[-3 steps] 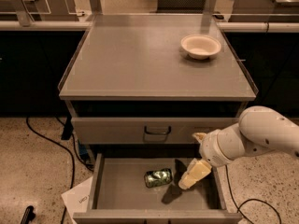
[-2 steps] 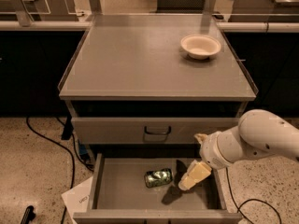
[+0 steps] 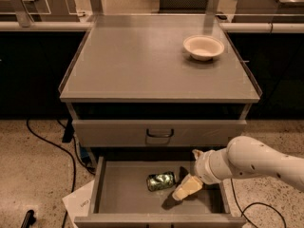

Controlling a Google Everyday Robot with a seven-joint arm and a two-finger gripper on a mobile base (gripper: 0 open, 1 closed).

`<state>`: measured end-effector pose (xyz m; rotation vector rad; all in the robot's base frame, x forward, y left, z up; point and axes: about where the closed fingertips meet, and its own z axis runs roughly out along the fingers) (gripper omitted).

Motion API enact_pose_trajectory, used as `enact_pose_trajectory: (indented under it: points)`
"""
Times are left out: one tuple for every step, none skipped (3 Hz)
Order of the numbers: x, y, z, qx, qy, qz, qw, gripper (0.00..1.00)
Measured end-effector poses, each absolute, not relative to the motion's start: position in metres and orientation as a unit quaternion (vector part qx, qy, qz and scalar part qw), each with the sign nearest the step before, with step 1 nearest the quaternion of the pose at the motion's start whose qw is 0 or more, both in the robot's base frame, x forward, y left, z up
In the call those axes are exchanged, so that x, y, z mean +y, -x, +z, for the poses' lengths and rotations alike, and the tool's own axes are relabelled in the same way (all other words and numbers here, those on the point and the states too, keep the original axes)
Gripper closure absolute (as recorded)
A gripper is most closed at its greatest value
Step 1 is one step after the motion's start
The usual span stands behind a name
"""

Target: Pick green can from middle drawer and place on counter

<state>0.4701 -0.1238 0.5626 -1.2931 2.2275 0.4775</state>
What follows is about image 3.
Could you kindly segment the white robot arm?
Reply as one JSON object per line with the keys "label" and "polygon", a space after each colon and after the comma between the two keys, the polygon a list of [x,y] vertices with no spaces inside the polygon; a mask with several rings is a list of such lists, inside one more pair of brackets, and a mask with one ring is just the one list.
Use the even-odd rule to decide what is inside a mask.
{"label": "white robot arm", "polygon": [[175,189],[172,198],[176,201],[197,193],[204,184],[258,176],[277,178],[304,191],[304,160],[278,152],[251,137],[235,137],[223,149],[206,152],[195,149],[193,154],[194,174],[188,174]]}

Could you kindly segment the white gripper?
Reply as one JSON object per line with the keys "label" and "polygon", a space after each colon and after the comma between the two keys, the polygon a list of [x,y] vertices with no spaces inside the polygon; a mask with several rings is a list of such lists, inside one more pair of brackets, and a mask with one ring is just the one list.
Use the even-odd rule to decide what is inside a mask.
{"label": "white gripper", "polygon": [[220,183],[232,177],[233,171],[227,158],[225,149],[209,150],[206,152],[194,149],[195,158],[194,173],[188,174],[175,189],[172,197],[181,201],[198,192],[203,184]]}

